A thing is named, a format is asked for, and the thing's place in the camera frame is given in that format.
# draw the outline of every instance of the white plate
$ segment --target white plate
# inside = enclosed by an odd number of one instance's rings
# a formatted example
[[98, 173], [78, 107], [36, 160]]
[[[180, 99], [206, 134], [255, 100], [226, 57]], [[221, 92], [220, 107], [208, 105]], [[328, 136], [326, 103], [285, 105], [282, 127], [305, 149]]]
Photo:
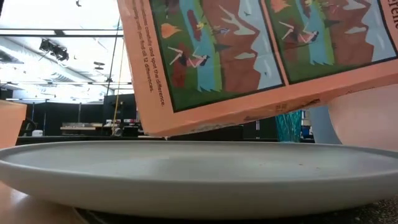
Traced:
[[60, 142], [0, 151], [0, 178], [29, 195], [102, 212], [270, 218], [393, 196], [398, 153], [261, 142]]

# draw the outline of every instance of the ceiling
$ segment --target ceiling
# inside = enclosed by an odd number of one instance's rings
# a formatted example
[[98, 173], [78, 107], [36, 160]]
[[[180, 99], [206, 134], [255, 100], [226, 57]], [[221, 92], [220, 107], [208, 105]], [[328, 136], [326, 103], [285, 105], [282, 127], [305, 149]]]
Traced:
[[[121, 27], [116, 0], [5, 0], [0, 52], [14, 61], [0, 62], [0, 81], [81, 83], [105, 82], [111, 77], [113, 82], [131, 83], [123, 31], [118, 25]], [[56, 35], [47, 35], [53, 30], [58, 31]], [[66, 48], [69, 59], [60, 62], [40, 50], [42, 39]], [[95, 62], [103, 63], [103, 69], [95, 69]], [[2, 87], [28, 90], [32, 97], [39, 92], [65, 98], [103, 98], [107, 92], [107, 85], [19, 83]], [[134, 93], [131, 84], [110, 87], [108, 94]]]

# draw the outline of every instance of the printed illustration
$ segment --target printed illustration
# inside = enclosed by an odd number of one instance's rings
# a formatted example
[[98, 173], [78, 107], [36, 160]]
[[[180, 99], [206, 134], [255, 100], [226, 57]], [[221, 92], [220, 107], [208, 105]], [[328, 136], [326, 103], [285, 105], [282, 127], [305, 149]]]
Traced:
[[397, 58], [377, 0], [262, 0], [290, 83]]
[[258, 0], [151, 0], [174, 110], [282, 86]]

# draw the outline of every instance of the cardboard box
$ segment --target cardboard box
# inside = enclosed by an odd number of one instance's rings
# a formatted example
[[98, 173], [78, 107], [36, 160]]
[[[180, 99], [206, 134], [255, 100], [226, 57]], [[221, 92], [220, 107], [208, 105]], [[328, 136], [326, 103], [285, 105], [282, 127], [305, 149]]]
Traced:
[[398, 83], [398, 1], [119, 0], [144, 131], [207, 131]]
[[0, 100], [0, 149], [15, 146], [26, 105]]

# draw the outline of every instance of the orange cardboard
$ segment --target orange cardboard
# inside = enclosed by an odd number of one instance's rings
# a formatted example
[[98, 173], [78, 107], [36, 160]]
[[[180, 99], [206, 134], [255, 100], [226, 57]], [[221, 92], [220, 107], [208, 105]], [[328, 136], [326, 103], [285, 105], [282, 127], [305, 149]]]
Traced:
[[398, 83], [398, 0], [119, 0], [144, 131], [247, 123]]
[[0, 100], [0, 149], [15, 146], [26, 105]]

